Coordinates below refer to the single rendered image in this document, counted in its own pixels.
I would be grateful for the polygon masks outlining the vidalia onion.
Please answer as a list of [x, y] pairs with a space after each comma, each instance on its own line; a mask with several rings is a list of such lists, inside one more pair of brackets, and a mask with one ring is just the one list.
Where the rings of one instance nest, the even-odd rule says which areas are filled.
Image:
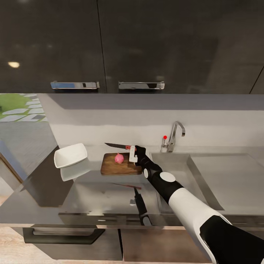
[[123, 155], [120, 155], [119, 153], [117, 153], [117, 155], [115, 156], [115, 161], [119, 164], [121, 164], [124, 160]]

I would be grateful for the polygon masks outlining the parer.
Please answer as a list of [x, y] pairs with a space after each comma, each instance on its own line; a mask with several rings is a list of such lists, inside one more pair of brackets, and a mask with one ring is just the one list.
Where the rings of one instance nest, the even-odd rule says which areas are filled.
[[[121, 149], [126, 149], [126, 150], [130, 150], [131, 146], [128, 145], [120, 145], [120, 144], [111, 144], [111, 143], [106, 143], [108, 146], [110, 147], [116, 147], [116, 148], [121, 148]], [[135, 151], [137, 150], [137, 148], [135, 147]]]

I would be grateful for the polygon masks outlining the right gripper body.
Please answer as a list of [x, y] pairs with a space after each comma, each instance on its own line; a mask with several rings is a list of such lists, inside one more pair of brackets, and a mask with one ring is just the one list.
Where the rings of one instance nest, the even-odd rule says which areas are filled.
[[138, 160], [137, 160], [137, 162], [134, 163], [136, 166], [140, 166], [142, 160], [144, 158], [147, 158], [147, 156], [145, 154], [146, 154], [146, 148], [143, 148], [143, 147], [142, 148], [137, 148], [136, 155], [138, 157]]

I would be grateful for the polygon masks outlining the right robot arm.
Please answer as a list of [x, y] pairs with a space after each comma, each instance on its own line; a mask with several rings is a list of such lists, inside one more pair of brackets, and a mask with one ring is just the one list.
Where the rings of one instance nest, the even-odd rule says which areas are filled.
[[168, 203], [212, 264], [264, 264], [263, 239], [233, 226], [218, 211], [190, 193], [171, 173], [162, 171], [150, 160], [146, 148], [132, 145], [129, 161], [142, 167], [145, 178]]

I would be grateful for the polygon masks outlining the cutting board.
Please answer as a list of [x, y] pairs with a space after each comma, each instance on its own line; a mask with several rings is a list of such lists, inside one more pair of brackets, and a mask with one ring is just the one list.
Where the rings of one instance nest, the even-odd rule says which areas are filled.
[[124, 160], [121, 164], [115, 161], [117, 153], [104, 154], [101, 174], [122, 174], [122, 173], [141, 173], [142, 167], [136, 166], [134, 162], [130, 162], [130, 153], [119, 153], [123, 155]]

